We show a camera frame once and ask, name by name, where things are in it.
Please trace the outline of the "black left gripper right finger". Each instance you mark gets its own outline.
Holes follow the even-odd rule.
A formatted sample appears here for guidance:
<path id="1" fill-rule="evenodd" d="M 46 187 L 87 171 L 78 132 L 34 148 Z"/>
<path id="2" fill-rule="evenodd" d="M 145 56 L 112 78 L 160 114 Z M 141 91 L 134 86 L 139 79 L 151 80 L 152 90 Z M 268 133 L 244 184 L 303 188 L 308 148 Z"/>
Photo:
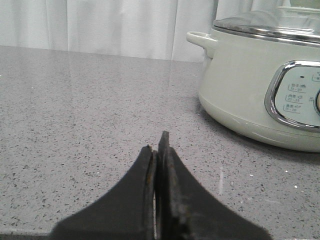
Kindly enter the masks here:
<path id="1" fill-rule="evenodd" d="M 262 227 L 214 198 L 190 173 L 164 131 L 158 144 L 156 233 L 161 240 L 270 240 Z"/>

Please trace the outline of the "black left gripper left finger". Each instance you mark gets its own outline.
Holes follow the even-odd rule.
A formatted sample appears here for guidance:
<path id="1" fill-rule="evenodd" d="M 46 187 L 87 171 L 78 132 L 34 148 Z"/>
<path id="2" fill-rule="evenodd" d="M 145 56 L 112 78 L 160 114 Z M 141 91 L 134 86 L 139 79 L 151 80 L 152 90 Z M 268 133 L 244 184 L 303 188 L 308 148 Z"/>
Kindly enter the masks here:
<path id="1" fill-rule="evenodd" d="M 123 178 L 105 195 L 61 220 L 52 240 L 154 239 L 154 186 L 157 154 L 141 149 Z"/>

